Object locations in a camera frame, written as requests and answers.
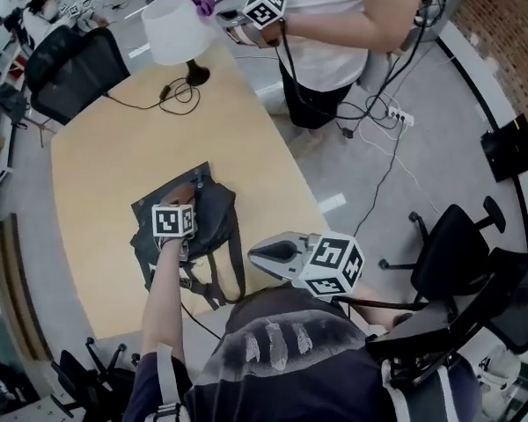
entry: table lamp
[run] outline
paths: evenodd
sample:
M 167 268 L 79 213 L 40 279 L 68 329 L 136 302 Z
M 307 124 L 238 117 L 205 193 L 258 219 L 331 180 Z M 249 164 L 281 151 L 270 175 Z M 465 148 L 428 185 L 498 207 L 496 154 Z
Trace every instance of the table lamp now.
M 215 38 L 209 22 L 200 18 L 191 0 L 155 0 L 141 16 L 152 58 L 158 64 L 173 66 L 185 62 L 186 81 L 200 86 L 209 79 L 209 70 L 195 57 L 205 52 Z

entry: black backpack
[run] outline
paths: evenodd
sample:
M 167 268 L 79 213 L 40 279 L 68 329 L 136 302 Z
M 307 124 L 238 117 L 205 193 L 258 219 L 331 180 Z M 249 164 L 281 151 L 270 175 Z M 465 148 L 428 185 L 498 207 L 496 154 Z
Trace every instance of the black backpack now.
M 195 217 L 198 231 L 189 242 L 189 257 L 180 266 L 188 278 L 180 279 L 180 285 L 195 294 L 202 295 L 213 309 L 227 303 L 236 303 L 246 294 L 246 277 L 243 265 L 240 233 L 238 230 L 237 212 L 235 211 L 236 194 L 225 186 L 216 183 L 211 177 L 209 164 L 202 164 L 174 180 L 166 183 L 156 191 L 131 205 L 139 222 L 139 230 L 131 239 L 135 255 L 141 266 L 145 287 L 149 290 L 154 277 L 154 265 L 158 261 L 158 248 L 152 236 L 151 208 L 158 204 L 172 189 L 190 182 L 195 187 Z M 239 289 L 239 297 L 229 300 L 219 285 L 217 268 L 213 251 L 229 241 L 229 255 Z M 202 284 L 193 270 L 193 261 L 207 256 L 211 270 L 211 283 Z

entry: brick wall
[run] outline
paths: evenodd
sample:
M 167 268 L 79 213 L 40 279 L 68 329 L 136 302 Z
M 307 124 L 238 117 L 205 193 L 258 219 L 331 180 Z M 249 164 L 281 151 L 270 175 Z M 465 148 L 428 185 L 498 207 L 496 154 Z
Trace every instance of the brick wall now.
M 452 22 L 468 39 L 477 36 L 475 48 L 498 64 L 496 78 L 528 119 L 528 0 L 464 0 Z

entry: lamp base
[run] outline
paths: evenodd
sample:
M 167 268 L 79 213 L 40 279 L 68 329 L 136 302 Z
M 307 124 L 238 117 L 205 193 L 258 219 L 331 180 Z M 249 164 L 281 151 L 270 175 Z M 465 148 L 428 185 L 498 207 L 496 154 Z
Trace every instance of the lamp base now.
M 187 76 L 186 76 L 186 82 L 190 86 L 201 86 L 205 82 L 209 80 L 209 77 L 211 76 L 211 72 L 209 72 L 209 69 L 205 67 L 200 67 L 197 62 L 194 60 L 187 62 Z

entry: black cable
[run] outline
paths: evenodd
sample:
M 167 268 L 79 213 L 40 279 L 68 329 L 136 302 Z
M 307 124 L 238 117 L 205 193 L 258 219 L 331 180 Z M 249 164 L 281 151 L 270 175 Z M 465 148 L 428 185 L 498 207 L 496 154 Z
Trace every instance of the black cable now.
M 440 8 L 440 11 L 438 11 L 438 13 L 435 15 L 435 17 L 432 18 L 432 21 L 429 24 L 426 25 L 427 28 L 432 28 L 438 22 L 440 22 L 440 19 L 442 18 L 442 16 L 444 15 L 444 13 L 446 11 L 446 8 L 447 8 L 447 5 L 448 5 L 448 0 L 437 0 L 438 1 L 437 4 L 434 4 L 433 0 L 422 0 L 422 1 L 425 2 L 426 4 L 420 9 L 420 11 L 427 10 L 428 8 L 431 8 L 433 6 L 438 6 Z M 421 26 L 421 24 L 419 22 L 417 22 L 416 19 L 414 20 L 414 23 L 417 26 Z
M 371 114 L 371 110 L 373 109 L 373 106 L 378 102 L 381 94 L 385 91 L 385 89 L 387 88 L 387 86 L 389 86 L 389 84 L 395 79 L 397 78 L 397 76 L 399 76 L 399 74 L 401 74 L 403 72 L 403 70 L 405 70 L 408 65 L 411 63 L 411 61 L 413 60 L 413 57 L 414 55 L 416 54 L 416 51 L 418 50 L 418 47 L 420 45 L 420 41 L 422 39 L 422 36 L 424 35 L 424 32 L 426 30 L 426 24 L 428 22 L 428 14 L 424 13 L 424 18 L 423 18 L 423 24 L 421 26 L 421 30 L 419 32 L 419 36 L 418 36 L 418 39 L 417 41 L 415 42 L 414 44 L 414 48 L 413 48 L 413 52 L 412 54 L 410 55 L 410 57 L 407 59 L 407 62 L 403 65 L 402 68 L 400 68 L 397 72 L 395 72 L 394 75 L 391 76 L 392 74 L 392 70 L 394 69 L 395 65 L 397 64 L 398 60 L 393 64 L 391 70 L 390 70 L 390 73 L 388 74 L 386 80 L 384 81 L 384 83 L 382 84 L 382 86 L 379 88 L 379 91 L 378 93 L 375 95 L 375 98 L 374 98 L 374 101 L 372 102 L 372 104 L 370 106 L 368 106 L 366 108 L 366 110 L 364 111 L 362 108 L 360 108 L 359 106 L 356 106 L 356 105 L 353 105 L 349 102 L 342 102 L 342 104 L 346 104 L 346 105 L 351 105 L 353 106 L 354 108 L 362 111 L 362 115 L 361 116 L 358 116 L 358 117 L 346 117 L 346 116 L 340 116 L 338 114 L 331 114 L 331 113 L 326 113 L 324 111 L 320 111 L 319 109 L 315 108 L 314 106 L 310 105 L 309 103 L 307 103 L 305 100 L 303 100 L 303 98 L 301 97 L 301 93 L 300 93 L 300 90 L 299 90 L 299 83 L 297 82 L 297 73 L 296 73 L 296 70 L 295 70 L 295 65 L 294 65 L 294 62 L 293 62 L 293 57 L 291 55 L 291 50 L 290 50 L 290 45 L 289 45 L 289 42 L 288 42 L 288 37 L 287 37 L 287 30 L 286 30 L 286 22 L 285 22 L 285 19 L 280 19 L 280 28 L 281 28 L 281 34 L 282 34 L 282 41 L 283 41 L 283 45 L 284 45 L 284 48 L 285 48 L 285 52 L 286 52 L 286 55 L 288 56 L 288 62 L 290 63 L 290 69 L 291 69 L 291 74 L 293 76 L 293 82 L 294 82 L 294 90 L 295 90 L 295 93 L 297 95 L 297 99 L 303 103 L 305 106 L 307 106 L 308 108 L 312 109 L 315 113 L 318 113 L 318 114 L 321 114 L 323 116 L 328 116 L 328 117 L 332 117 L 332 118 L 335 118 L 335 119 L 340 119 L 340 120 L 357 120 L 358 121 L 358 124 L 356 125 L 356 127 L 353 129 L 353 130 L 349 130 L 351 131 L 352 133 L 355 133 L 356 130 L 358 129 L 359 127 L 359 122 L 364 120 L 366 117 L 370 117 L 370 114 Z M 339 127 L 340 130 L 342 130 L 343 132 L 346 132 L 346 130 L 348 130 L 347 128 L 342 128 L 340 126 L 340 124 L 338 124 L 337 122 L 337 125 Z
M 178 86 L 175 87 L 174 93 L 172 95 L 170 95 L 168 97 L 161 98 L 158 101 L 158 103 L 156 103 L 154 105 L 151 105 L 151 106 L 130 105 L 129 103 L 122 102 L 122 101 L 118 100 L 117 98 L 112 97 L 111 95 L 109 95 L 108 92 L 106 92 L 104 94 L 104 97 L 109 98 L 110 100 L 112 100 L 114 102 L 117 102 L 120 105 L 126 106 L 127 108 L 134 108 L 134 109 L 139 109 L 139 110 L 142 110 L 142 111 L 147 111 L 147 110 L 150 110 L 152 108 L 156 108 L 158 106 L 165 113 L 169 113 L 169 114 L 173 114 L 173 115 L 177 115 L 177 116 L 185 116 L 185 115 L 188 115 L 188 114 L 192 113 L 195 110 L 195 108 L 197 108 L 197 106 L 200 104 L 200 102 L 202 100 L 202 94 L 200 93 L 199 89 L 197 89 L 196 87 L 191 86 L 190 84 L 188 84 L 187 81 L 186 81 L 186 78 L 177 78 L 177 79 L 175 79 L 174 81 L 172 81 L 170 84 L 167 85 L 168 89 L 171 90 L 172 87 L 177 82 L 182 81 L 182 80 L 184 82 L 181 83 L 181 84 L 178 84 Z M 182 88 L 183 86 L 186 86 L 186 89 L 180 91 L 180 88 Z M 180 95 L 185 94 L 187 92 L 189 92 L 189 98 L 180 99 Z M 197 101 L 195 102 L 194 107 L 192 107 L 190 110 L 186 111 L 185 113 L 176 113 L 175 111 L 171 111 L 171 110 L 166 109 L 166 108 L 164 108 L 162 106 L 163 103 L 167 102 L 168 100 L 172 100 L 173 98 L 175 98 L 178 102 L 180 102 L 182 104 L 190 103 L 194 99 L 194 94 L 196 92 L 197 92 Z
M 198 325 L 200 325 L 207 333 L 212 334 L 217 339 L 221 340 L 213 331 L 211 331 L 208 327 L 206 327 L 204 324 L 202 324 L 199 320 L 197 320 L 191 312 L 187 310 L 187 308 L 184 306 L 184 303 L 182 303 L 182 309 L 186 311 L 186 314 L 190 316 L 190 319 L 192 319 L 194 322 L 196 322 Z
M 111 8 L 114 11 L 124 10 L 129 6 L 130 3 L 131 0 L 123 0 L 121 3 L 118 4 L 104 4 L 104 8 Z
M 400 57 L 397 58 L 395 60 L 395 62 L 392 64 L 391 68 L 389 68 L 389 70 L 387 71 L 387 75 L 385 76 L 385 79 L 384 79 L 384 83 L 387 81 L 387 79 L 389 78 L 389 76 L 391 76 L 391 74 L 393 73 L 393 71 L 395 70 L 395 67 L 397 66 L 397 63 L 399 62 L 400 60 Z M 381 94 L 384 92 L 385 89 L 381 89 L 378 91 L 377 94 L 375 95 L 370 95 L 367 99 L 366 99 L 366 110 L 364 111 L 360 106 L 357 106 L 357 105 L 354 105 L 353 103 L 350 103 L 350 102 L 342 102 L 340 105 L 339 105 L 339 108 L 342 106 L 342 105 L 348 105 L 348 106 L 352 106 L 353 108 L 361 111 L 363 113 L 363 115 L 360 117 L 360 118 L 357 118 L 358 119 L 358 123 L 356 124 L 356 127 L 351 130 L 352 133 L 355 133 L 356 130 L 358 129 L 358 127 L 360 126 L 360 122 L 365 119 L 366 117 L 370 117 L 371 120 L 373 120 L 373 122 L 376 124 L 376 125 L 379 125 L 381 128 L 384 128 L 386 130 L 393 130 L 395 129 L 395 127 L 397 127 L 397 124 L 398 122 L 396 121 L 392 127 L 388 127 L 386 125 L 384 125 L 383 123 L 381 123 L 381 120 L 385 120 L 387 119 L 387 114 L 389 114 L 389 105 L 386 104 L 386 102 L 381 98 Z M 373 98 L 373 102 L 371 104 L 368 104 L 368 102 Z M 376 105 L 376 103 L 380 101 L 384 106 L 385 106 L 385 116 L 384 117 L 374 117 L 374 115 L 371 113 L 371 111 L 373 110 L 373 107 Z M 341 124 L 338 122 L 338 120 L 336 121 L 336 126 L 340 129 L 340 131 L 342 131 L 342 133 L 344 134 L 345 133 L 345 130 L 348 130 L 348 128 L 343 128 L 341 127 Z
M 436 43 L 432 46 L 430 46 L 429 48 L 426 49 L 426 52 L 424 52 L 421 57 L 419 58 L 419 60 L 414 64 L 414 66 L 405 74 L 405 76 L 403 77 L 403 79 L 401 80 L 401 82 L 399 83 L 399 86 L 397 86 L 397 89 L 395 90 L 395 92 L 392 94 L 392 97 L 393 98 L 397 98 L 397 94 L 399 94 L 399 91 L 401 90 L 401 88 L 403 87 L 403 84 L 405 84 L 406 80 L 408 80 L 408 78 L 411 76 L 411 74 L 413 73 L 413 71 L 416 69 L 416 66 L 418 66 L 421 61 L 424 59 L 424 57 L 426 55 L 428 55 L 432 49 L 436 46 Z
M 402 122 L 401 124 L 401 130 L 399 131 L 399 135 L 397 136 L 397 141 L 395 142 L 395 149 L 393 149 L 393 156 L 391 157 L 391 162 L 389 163 L 389 169 L 387 169 L 387 172 L 381 178 L 381 181 L 378 183 L 378 187 L 376 187 L 376 195 L 373 198 L 373 203 L 371 205 L 370 211 L 366 214 L 366 216 L 358 223 L 358 226 L 356 227 L 356 231 L 354 232 L 354 237 L 358 234 L 358 230 L 360 227 L 362 227 L 363 223 L 366 222 L 368 217 L 370 217 L 370 214 L 373 212 L 374 208 L 376 207 L 376 203 L 378 202 L 378 195 L 379 195 L 379 189 L 381 188 L 381 185 L 384 184 L 385 179 L 389 176 L 391 173 L 391 170 L 393 169 L 393 164 L 395 163 L 395 157 L 397 156 L 397 148 L 399 147 L 399 142 L 401 139 L 401 134 L 403 133 L 403 129 L 405 127 L 405 122 Z
M 354 297 L 348 297 L 347 295 L 337 295 L 333 297 L 334 302 L 348 303 L 349 305 L 364 306 L 368 308 L 386 308 L 386 309 L 402 309 L 405 311 L 420 311 L 424 309 L 428 304 L 419 303 L 389 303 L 389 302 L 375 302 L 372 300 L 355 299 Z

